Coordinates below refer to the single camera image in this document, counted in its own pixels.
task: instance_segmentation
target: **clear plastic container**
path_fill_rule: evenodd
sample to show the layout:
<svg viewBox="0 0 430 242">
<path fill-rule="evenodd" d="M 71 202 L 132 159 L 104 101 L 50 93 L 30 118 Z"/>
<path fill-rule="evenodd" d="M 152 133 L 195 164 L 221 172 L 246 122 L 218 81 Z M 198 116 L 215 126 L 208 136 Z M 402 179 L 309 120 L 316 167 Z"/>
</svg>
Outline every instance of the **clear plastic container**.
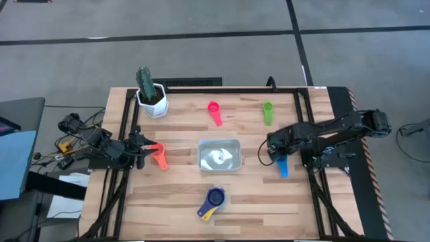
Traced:
<svg viewBox="0 0 430 242">
<path fill-rule="evenodd" d="M 201 140 L 197 150 L 202 171 L 236 171 L 242 166 L 241 144 L 237 139 Z"/>
</svg>

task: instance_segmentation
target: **white paper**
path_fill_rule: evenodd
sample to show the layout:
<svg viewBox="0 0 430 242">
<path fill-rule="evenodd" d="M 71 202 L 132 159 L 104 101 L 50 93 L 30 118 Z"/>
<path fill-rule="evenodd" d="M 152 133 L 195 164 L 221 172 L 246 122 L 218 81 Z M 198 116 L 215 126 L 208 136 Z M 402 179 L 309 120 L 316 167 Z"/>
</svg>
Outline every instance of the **white paper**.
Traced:
<svg viewBox="0 0 430 242">
<path fill-rule="evenodd" d="M 60 175 L 59 180 L 87 187 L 88 181 L 89 181 L 89 175 L 85 175 L 85 174 L 78 175 L 78 173 L 73 173 L 72 175 Z M 64 198 L 62 196 L 54 196 L 52 198 L 51 206 L 49 207 L 47 218 L 52 218 L 55 214 L 58 214 L 59 212 L 79 211 L 79 210 L 82 210 L 82 207 L 83 207 L 83 201 Z M 62 213 L 55 217 L 56 218 L 79 218 L 79 215 L 81 215 L 80 212 Z"/>
</svg>

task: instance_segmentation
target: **orange measuring spoon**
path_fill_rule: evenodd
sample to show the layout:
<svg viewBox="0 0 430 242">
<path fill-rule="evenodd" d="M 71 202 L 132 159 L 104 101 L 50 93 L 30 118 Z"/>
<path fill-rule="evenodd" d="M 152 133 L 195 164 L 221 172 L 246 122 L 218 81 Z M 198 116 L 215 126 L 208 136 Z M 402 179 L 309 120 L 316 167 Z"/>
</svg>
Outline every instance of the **orange measuring spoon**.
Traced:
<svg viewBox="0 0 430 242">
<path fill-rule="evenodd" d="M 150 155 L 152 157 L 154 157 L 155 160 L 157 160 L 159 166 L 161 167 L 161 169 L 164 171 L 166 170 L 167 167 L 167 162 L 166 162 L 166 158 L 164 156 L 164 145 L 162 143 L 157 143 L 155 145 L 151 145 L 150 146 L 151 149 L 158 149 L 158 151 L 155 151 L 154 153 L 151 153 Z"/>
</svg>

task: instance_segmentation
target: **wire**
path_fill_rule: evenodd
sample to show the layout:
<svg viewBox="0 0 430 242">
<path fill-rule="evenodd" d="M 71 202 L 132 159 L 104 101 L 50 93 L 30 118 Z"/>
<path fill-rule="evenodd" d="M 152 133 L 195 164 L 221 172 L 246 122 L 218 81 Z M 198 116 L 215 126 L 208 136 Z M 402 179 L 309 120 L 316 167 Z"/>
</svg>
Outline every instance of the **wire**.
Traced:
<svg viewBox="0 0 430 242">
<path fill-rule="evenodd" d="M 400 149 L 400 151 L 402 151 L 402 153 L 404 155 L 406 155 L 407 157 L 409 157 L 410 159 L 412 159 L 414 161 L 418 161 L 418 162 L 421 162 L 421 163 L 430 163 L 430 161 L 423 161 L 423 160 L 420 160 L 420 159 L 417 159 L 417 158 L 414 158 L 414 157 L 410 156 L 408 153 L 406 153 L 406 151 L 403 150 L 403 148 L 401 147 L 401 145 L 400 145 L 400 143 L 398 141 L 398 134 L 400 133 L 400 131 L 404 130 L 405 127 L 407 127 L 407 126 L 412 126 L 412 125 L 416 125 L 416 124 L 405 124 L 405 125 L 401 126 L 400 128 L 398 128 L 398 130 L 396 132 L 396 144 L 397 144 L 397 147 Z"/>
<path fill-rule="evenodd" d="M 33 166 L 33 165 L 40 165 L 40 167 L 39 167 L 39 169 L 37 170 L 37 172 L 36 173 L 39 173 L 39 171 L 43 168 L 43 167 L 47 167 L 49 164 L 51 164 L 51 163 L 53 163 L 53 162 L 55 162 L 56 160 L 55 160 L 55 158 L 51 158 L 49 161 L 47 161 L 47 162 L 43 162 L 43 163 L 37 163 L 37 164 L 32 164 L 31 166 Z"/>
<path fill-rule="evenodd" d="M 105 108 L 101 106 L 58 106 L 58 105 L 45 105 L 46 108 Z"/>
<path fill-rule="evenodd" d="M 323 159 L 318 158 L 318 160 L 320 161 L 320 167 L 316 171 L 313 171 L 314 167 L 310 166 L 310 168 L 308 169 L 309 174 L 317 174 L 318 172 L 320 172 L 323 169 L 323 166 L 324 166 Z"/>
<path fill-rule="evenodd" d="M 52 173 L 52 172 L 54 172 L 55 171 L 55 169 L 58 167 L 58 164 L 56 164 L 55 166 L 54 166 L 54 169 L 52 169 L 52 171 L 50 172 L 50 173 Z"/>
<path fill-rule="evenodd" d="M 42 162 L 39 163 L 40 161 L 38 161 L 37 163 L 32 163 L 30 167 L 34 166 L 34 165 L 41 165 L 43 167 L 46 167 L 47 165 L 51 164 L 52 162 L 54 162 L 53 160 L 55 160 L 55 157 L 51 157 L 51 159 L 47 162 Z"/>
<path fill-rule="evenodd" d="M 68 133 L 68 134 L 69 134 L 70 136 L 72 136 L 72 137 L 75 137 L 75 138 L 79 139 L 79 140 L 82 140 L 82 141 L 87 142 L 85 139 L 83 139 L 83 138 L 81 138 L 81 137 L 79 137 L 79 136 L 76 136 L 76 135 L 71 134 L 71 133 Z"/>
<path fill-rule="evenodd" d="M 100 111 L 98 111 L 97 113 L 95 113 L 94 115 L 93 115 L 93 120 L 91 121 L 91 123 L 92 124 L 94 124 L 95 123 L 95 118 L 97 117 L 97 115 L 98 114 L 104 114 L 105 113 L 105 109 L 101 109 Z"/>
<path fill-rule="evenodd" d="M 97 125 L 98 125 L 98 123 L 97 124 L 90 124 L 90 125 L 87 125 L 86 127 L 78 127 L 78 129 L 80 129 L 80 130 L 90 130 L 90 129 L 93 129 L 94 126 L 97 126 Z"/>
<path fill-rule="evenodd" d="M 57 148 L 57 150 L 59 150 L 59 151 L 60 151 L 60 147 L 59 147 L 58 145 L 60 144 L 60 142 L 61 142 L 64 138 L 69 137 L 69 136 L 70 136 L 70 135 L 66 134 L 66 135 L 64 135 L 64 136 L 62 136 L 62 137 L 60 137 L 60 138 L 58 138 L 58 139 L 54 142 L 54 146 L 55 146 L 55 148 Z"/>
<path fill-rule="evenodd" d="M 67 152 L 64 152 L 64 153 L 55 153 L 54 155 L 46 155 L 45 157 L 56 157 L 57 155 L 70 155 L 70 154 L 73 154 L 73 153 L 75 153 L 76 151 L 78 151 L 78 150 L 81 150 L 81 149 L 85 149 L 85 148 L 87 148 L 88 146 L 85 146 L 85 145 L 81 145 L 80 147 L 78 147 L 78 148 L 76 148 L 76 149 L 73 149 L 73 150 L 71 150 L 71 151 L 67 151 Z"/>
<path fill-rule="evenodd" d="M 41 155 L 39 160 L 36 160 L 35 162 L 31 163 L 30 167 L 32 167 L 33 165 L 40 165 L 43 164 L 41 163 L 41 161 L 43 161 L 46 158 L 53 158 L 51 155 L 56 154 L 56 152 L 51 153 L 49 155 Z"/>
<path fill-rule="evenodd" d="M 56 216 L 58 216 L 60 214 L 73 214 L 73 213 L 77 213 L 77 212 L 82 212 L 82 210 L 74 211 L 74 212 L 59 212 L 58 214 L 55 214 L 54 216 L 52 216 L 50 218 L 47 218 L 47 219 L 43 220 L 42 222 L 39 222 L 39 223 L 31 226 L 30 228 L 28 228 L 24 232 L 20 233 L 17 237 L 15 237 L 14 240 L 17 241 L 22 235 L 25 235 L 25 233 L 27 233 L 28 231 L 32 230 L 34 227 L 36 227 L 38 225 L 41 225 L 42 223 L 48 222 L 49 220 L 55 218 Z"/>
<path fill-rule="evenodd" d="M 92 116 L 90 116 L 88 119 L 86 119 L 86 121 L 84 121 L 84 124 L 86 124 L 90 119 L 93 119 L 93 123 L 94 123 L 94 118 L 98 115 L 98 114 L 100 114 L 100 113 L 102 113 L 102 112 L 104 112 L 104 110 L 105 110 L 106 108 L 101 108 L 98 112 L 96 112 L 95 114 L 93 114 Z"/>
<path fill-rule="evenodd" d="M 275 161 L 271 161 L 271 163 L 266 164 L 266 163 L 263 163 L 263 162 L 261 161 L 261 158 L 260 158 L 260 150 L 261 150 L 261 147 L 263 147 L 263 145 L 264 145 L 266 142 L 267 142 L 267 139 L 265 139 L 265 140 L 261 143 L 261 145 L 260 145 L 260 147 L 258 148 L 258 151 L 257 151 L 257 157 L 258 157 L 258 160 L 260 161 L 260 163 L 261 163 L 262 165 L 264 165 L 264 166 L 269 166 L 269 165 L 272 165 L 273 163 L 275 163 Z"/>
</svg>

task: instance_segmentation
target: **blue object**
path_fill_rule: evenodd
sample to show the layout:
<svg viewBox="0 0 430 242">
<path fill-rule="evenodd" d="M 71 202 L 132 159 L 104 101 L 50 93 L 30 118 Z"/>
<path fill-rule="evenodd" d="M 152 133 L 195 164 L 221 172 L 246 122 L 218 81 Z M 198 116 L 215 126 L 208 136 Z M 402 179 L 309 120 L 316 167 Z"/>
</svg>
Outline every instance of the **blue object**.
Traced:
<svg viewBox="0 0 430 242">
<path fill-rule="evenodd" d="M 280 157 L 276 159 L 277 166 L 279 167 L 279 171 L 281 172 L 281 176 L 287 178 L 288 177 L 288 156 Z"/>
<path fill-rule="evenodd" d="M 204 200 L 203 205 L 197 211 L 197 215 L 204 221 L 209 220 L 210 216 L 219 208 L 225 201 L 224 189 L 221 187 L 209 189 L 208 195 Z"/>
<path fill-rule="evenodd" d="M 0 136 L 0 200 L 19 198 L 25 189 L 36 131 Z"/>
</svg>

